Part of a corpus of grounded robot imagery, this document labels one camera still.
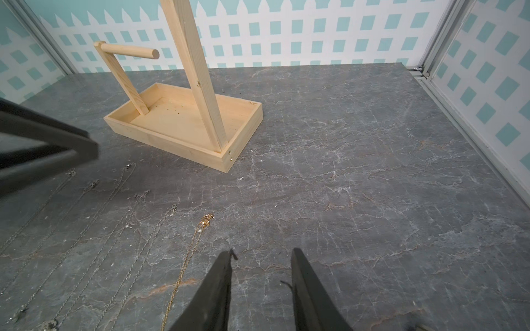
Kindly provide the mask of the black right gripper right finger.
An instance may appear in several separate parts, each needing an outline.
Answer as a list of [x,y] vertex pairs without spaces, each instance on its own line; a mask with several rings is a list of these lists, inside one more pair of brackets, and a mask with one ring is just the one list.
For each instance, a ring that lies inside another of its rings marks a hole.
[[351,330],[299,248],[291,253],[291,292],[297,330]]

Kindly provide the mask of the wooden jewelry display stand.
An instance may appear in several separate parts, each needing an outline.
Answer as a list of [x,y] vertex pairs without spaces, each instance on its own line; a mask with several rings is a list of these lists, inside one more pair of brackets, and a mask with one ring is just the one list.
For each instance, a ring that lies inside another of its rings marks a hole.
[[162,1],[189,88],[156,83],[138,92],[116,56],[158,59],[156,49],[97,41],[129,100],[105,122],[119,135],[228,172],[263,120],[260,102],[214,92],[189,1]]

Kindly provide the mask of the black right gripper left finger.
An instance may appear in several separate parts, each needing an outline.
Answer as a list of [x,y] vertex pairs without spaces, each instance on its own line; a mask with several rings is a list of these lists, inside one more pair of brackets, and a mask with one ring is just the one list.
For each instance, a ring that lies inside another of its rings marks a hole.
[[180,330],[227,330],[230,313],[232,249],[219,254],[189,305],[170,327]]

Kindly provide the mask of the silver necklace ring pendant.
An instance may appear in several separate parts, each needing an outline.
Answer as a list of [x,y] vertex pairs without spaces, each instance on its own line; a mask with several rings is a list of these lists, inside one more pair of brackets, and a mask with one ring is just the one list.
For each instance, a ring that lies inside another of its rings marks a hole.
[[146,196],[150,193],[150,190],[145,190],[143,191],[143,193],[139,193],[139,194],[136,194],[134,196],[134,202],[133,202],[133,205],[124,213],[124,215],[117,221],[115,227],[113,228],[113,230],[111,231],[111,233],[106,237],[105,241],[103,242],[102,246],[100,247],[100,249],[98,250],[97,254],[95,255],[94,259],[90,262],[88,268],[86,269],[86,271],[84,272],[84,274],[80,277],[79,281],[77,282],[77,284],[74,286],[73,290],[70,292],[70,294],[67,296],[66,300],[62,303],[62,305],[60,306],[60,308],[57,310],[57,312],[55,313],[55,316],[50,320],[50,321],[47,321],[47,322],[44,322],[39,328],[38,330],[58,330],[59,329],[59,315],[61,313],[61,311],[65,308],[66,304],[70,301],[70,299],[72,298],[72,296],[75,294],[75,291],[80,287],[82,281],[84,281],[84,278],[87,276],[88,272],[92,269],[92,267],[95,265],[96,261],[98,260],[98,258],[100,257],[100,255],[102,254],[103,252],[103,249],[105,248],[106,244],[109,242],[110,238],[116,233],[118,227],[120,227],[120,223],[125,221],[126,218],[130,215],[130,213],[132,211],[134,211],[134,209],[136,208],[136,206],[142,202],[142,201],[145,201],[145,198]]

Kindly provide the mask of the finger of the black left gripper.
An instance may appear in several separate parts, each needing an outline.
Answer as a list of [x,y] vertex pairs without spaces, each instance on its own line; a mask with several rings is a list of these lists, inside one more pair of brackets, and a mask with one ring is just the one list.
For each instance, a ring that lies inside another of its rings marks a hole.
[[16,150],[1,153],[1,197],[74,168],[79,154],[73,150]]
[[99,156],[99,146],[88,132],[1,99],[1,132],[44,142],[41,146],[1,153],[3,164],[24,164],[73,150],[83,160]]

